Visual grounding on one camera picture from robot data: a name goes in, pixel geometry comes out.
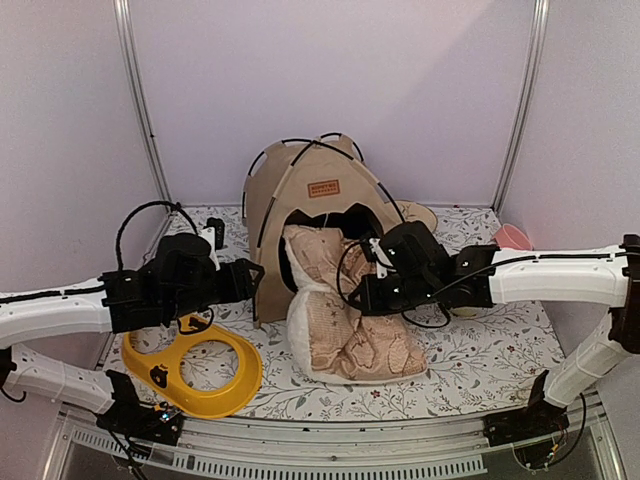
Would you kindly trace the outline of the white fluffy cushion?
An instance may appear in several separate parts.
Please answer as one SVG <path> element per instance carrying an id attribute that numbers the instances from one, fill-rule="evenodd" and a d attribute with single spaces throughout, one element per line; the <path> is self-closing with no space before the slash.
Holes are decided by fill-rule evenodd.
<path id="1" fill-rule="evenodd" d="M 288 225 L 282 239 L 297 292 L 287 336 L 305 376 L 330 384 L 384 384 L 427 372 L 426 353 L 398 315 L 365 316 L 344 298 L 374 274 L 337 228 Z"/>

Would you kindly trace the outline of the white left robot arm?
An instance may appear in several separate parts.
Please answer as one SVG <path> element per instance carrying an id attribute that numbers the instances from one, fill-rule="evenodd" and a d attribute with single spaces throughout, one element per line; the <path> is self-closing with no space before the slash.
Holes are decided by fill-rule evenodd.
<path id="1" fill-rule="evenodd" d="M 18 388 L 96 414 L 108 411 L 126 433 L 141 433 L 148 426 L 148 412 L 137 398 L 126 396 L 122 381 L 51 359 L 25 344 L 72 333 L 169 326 L 211 305 L 254 297 L 263 267 L 245 258 L 220 262 L 214 247 L 214 241 L 201 235 L 169 235 L 137 270 L 116 270 L 76 285 L 2 296 L 2 390 Z"/>

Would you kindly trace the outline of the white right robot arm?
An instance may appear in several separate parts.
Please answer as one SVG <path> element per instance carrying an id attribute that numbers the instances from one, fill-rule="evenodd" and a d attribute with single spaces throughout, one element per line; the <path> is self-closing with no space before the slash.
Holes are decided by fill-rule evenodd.
<path id="1" fill-rule="evenodd" d="M 472 245 L 449 254 L 419 221 L 404 222 L 364 248 L 377 262 L 347 303 L 367 316 L 424 304 L 449 310 L 524 301 L 596 303 L 607 313 L 558 366 L 534 382 L 517 427 L 537 436 L 585 389 L 639 352 L 639 237 L 594 250 L 526 251 Z"/>

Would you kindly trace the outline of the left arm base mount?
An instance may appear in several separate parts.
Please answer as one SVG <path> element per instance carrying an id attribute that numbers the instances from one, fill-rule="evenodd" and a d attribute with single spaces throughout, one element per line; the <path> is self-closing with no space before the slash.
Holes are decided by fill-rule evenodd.
<path id="1" fill-rule="evenodd" d="M 134 439 L 176 446 L 181 435 L 184 417 L 181 413 L 170 414 L 165 420 L 166 410 L 144 405 L 139 399 L 130 377 L 115 370 L 106 370 L 111 381 L 114 403 L 105 413 L 96 415 L 96 425 L 116 434 Z"/>

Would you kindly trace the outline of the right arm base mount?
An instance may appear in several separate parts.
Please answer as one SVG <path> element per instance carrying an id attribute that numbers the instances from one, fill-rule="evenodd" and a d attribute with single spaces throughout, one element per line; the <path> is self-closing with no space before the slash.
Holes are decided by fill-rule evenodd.
<path id="1" fill-rule="evenodd" d="M 499 446 L 551 434 L 567 428 L 567 407 L 547 401 L 544 384 L 549 371 L 534 381 L 528 403 L 518 409 L 486 415 L 482 418 L 483 435 L 490 446 Z"/>

